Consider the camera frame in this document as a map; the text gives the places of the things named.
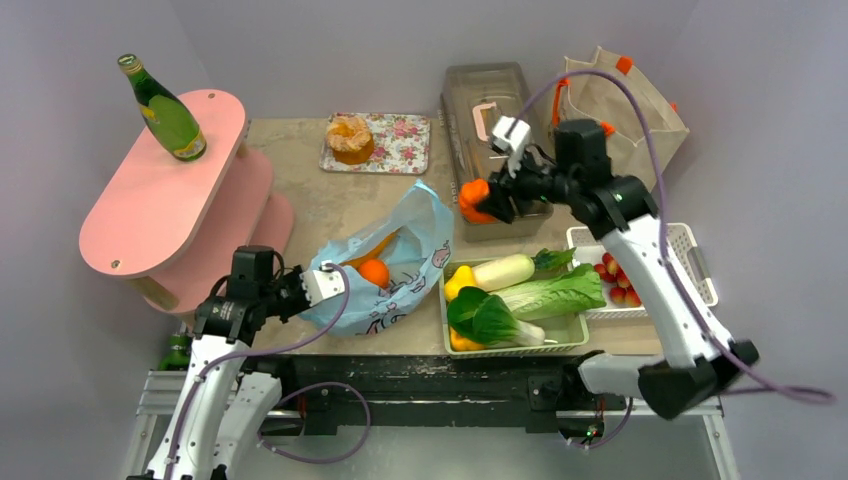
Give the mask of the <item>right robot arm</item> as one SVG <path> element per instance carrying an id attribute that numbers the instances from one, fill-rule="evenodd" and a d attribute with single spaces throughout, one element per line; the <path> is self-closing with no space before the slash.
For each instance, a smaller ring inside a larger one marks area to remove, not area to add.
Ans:
<path id="1" fill-rule="evenodd" d="M 510 223 L 520 214 L 519 202 L 569 206 L 623 268 L 663 349 L 654 360 L 586 355 L 562 379 L 564 399 L 584 407 L 599 394 L 633 397 L 671 420 L 722 394 L 759 361 L 754 343 L 734 339 L 703 301 L 670 251 L 667 228 L 643 182 L 613 174 L 601 125 L 590 119 L 564 121 L 554 137 L 554 160 L 541 166 L 527 150 L 530 126 L 500 117 L 489 143 L 505 162 L 490 175 L 489 194 L 478 210 Z"/>

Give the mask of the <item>red cherry bunch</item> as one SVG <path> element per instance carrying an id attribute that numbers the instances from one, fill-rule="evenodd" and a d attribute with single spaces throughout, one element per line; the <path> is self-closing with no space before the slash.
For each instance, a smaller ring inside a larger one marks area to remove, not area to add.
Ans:
<path id="1" fill-rule="evenodd" d="M 642 306 L 642 301 L 630 279 L 612 254 L 604 252 L 600 262 L 594 265 L 594 269 L 602 282 L 608 286 L 608 295 L 614 306 Z"/>

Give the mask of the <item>napa cabbage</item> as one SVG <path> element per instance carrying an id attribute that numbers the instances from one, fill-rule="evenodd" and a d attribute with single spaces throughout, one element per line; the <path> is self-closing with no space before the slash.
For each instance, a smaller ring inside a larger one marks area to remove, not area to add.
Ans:
<path id="1" fill-rule="evenodd" d="M 557 277 L 526 281 L 493 295 L 501 298 L 517 319 L 528 322 L 606 305 L 601 278 L 591 265 L 580 265 Z"/>

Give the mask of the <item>orange mini pumpkin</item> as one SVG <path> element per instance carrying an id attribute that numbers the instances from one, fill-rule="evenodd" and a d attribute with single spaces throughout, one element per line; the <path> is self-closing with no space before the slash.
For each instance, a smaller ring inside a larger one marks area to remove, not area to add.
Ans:
<path id="1" fill-rule="evenodd" d="M 471 224 L 491 224 L 497 219 L 478 209 L 489 195 L 489 184 L 482 178 L 464 183 L 458 195 L 458 205 L 462 216 Z"/>

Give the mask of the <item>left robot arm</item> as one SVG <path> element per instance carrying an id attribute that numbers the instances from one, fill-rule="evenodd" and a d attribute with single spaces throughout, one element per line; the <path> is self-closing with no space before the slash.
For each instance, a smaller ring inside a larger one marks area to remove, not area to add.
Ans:
<path id="1" fill-rule="evenodd" d="M 286 267 L 267 246 L 242 246 L 195 311 L 188 371 L 170 424 L 142 479 L 233 479 L 262 417 L 297 399 L 298 382 L 261 360 L 243 366 L 266 320 L 319 296 L 316 273 Z"/>

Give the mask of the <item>yellow bell pepper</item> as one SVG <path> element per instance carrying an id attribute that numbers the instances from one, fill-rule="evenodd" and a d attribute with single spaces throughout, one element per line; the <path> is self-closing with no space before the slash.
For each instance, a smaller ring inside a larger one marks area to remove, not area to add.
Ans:
<path id="1" fill-rule="evenodd" d="M 477 287 L 477 281 L 471 266 L 461 265 L 447 280 L 443 287 L 443 294 L 447 303 L 456 299 L 460 291 L 465 287 Z"/>
<path id="2" fill-rule="evenodd" d="M 481 351 L 486 349 L 485 345 L 463 337 L 452 327 L 449 328 L 449 340 L 451 348 L 458 352 Z"/>

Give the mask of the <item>white daikon radish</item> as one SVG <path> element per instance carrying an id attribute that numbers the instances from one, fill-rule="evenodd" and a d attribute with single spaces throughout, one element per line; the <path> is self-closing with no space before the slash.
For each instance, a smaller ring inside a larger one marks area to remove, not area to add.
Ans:
<path id="1" fill-rule="evenodd" d="M 537 273 L 563 269 L 572 259 L 574 249 L 542 249 L 535 255 L 519 253 L 474 266 L 471 271 L 478 288 L 490 292 L 518 285 Z"/>

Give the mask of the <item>blue printed plastic bag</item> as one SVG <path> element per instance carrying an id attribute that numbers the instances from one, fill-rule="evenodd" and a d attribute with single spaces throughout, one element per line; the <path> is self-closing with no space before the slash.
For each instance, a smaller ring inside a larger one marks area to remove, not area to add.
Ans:
<path id="1" fill-rule="evenodd" d="M 396 238 L 380 254 L 391 273 L 384 290 L 343 263 L 362 256 L 395 230 Z M 349 301 L 329 330 L 335 336 L 376 335 L 412 313 L 442 277 L 453 256 L 454 214 L 434 189 L 418 180 L 390 213 L 353 235 L 331 240 L 311 259 L 342 267 L 349 279 Z"/>

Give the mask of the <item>green bok choy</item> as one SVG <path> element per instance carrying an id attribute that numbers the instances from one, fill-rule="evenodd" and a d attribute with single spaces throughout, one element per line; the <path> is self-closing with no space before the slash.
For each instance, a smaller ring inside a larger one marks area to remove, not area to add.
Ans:
<path id="1" fill-rule="evenodd" d="M 460 335 L 486 347 L 506 343 L 538 347 L 546 340 L 541 327 L 519 320 L 504 300 L 477 287 L 463 288 L 448 303 L 447 320 Z"/>

